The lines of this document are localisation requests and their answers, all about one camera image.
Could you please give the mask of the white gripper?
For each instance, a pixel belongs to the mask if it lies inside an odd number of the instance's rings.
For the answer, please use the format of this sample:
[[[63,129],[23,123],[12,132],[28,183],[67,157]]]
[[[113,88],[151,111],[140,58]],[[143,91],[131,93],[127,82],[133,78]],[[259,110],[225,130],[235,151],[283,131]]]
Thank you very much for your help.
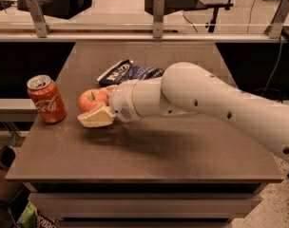
[[[135,110],[132,93],[137,80],[125,81],[119,85],[108,85],[101,90],[109,96],[109,106],[97,104],[93,109],[77,116],[84,127],[102,127],[113,124],[116,116],[123,123],[139,121],[140,115]]]

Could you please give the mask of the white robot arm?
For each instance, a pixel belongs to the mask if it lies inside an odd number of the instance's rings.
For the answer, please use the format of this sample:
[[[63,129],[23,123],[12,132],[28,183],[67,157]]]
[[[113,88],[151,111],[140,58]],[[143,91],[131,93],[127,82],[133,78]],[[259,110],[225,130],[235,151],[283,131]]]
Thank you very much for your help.
[[[243,92],[200,66],[179,62],[161,77],[128,80],[101,91],[108,102],[77,116],[85,127],[202,113],[237,128],[289,163],[289,105]]]

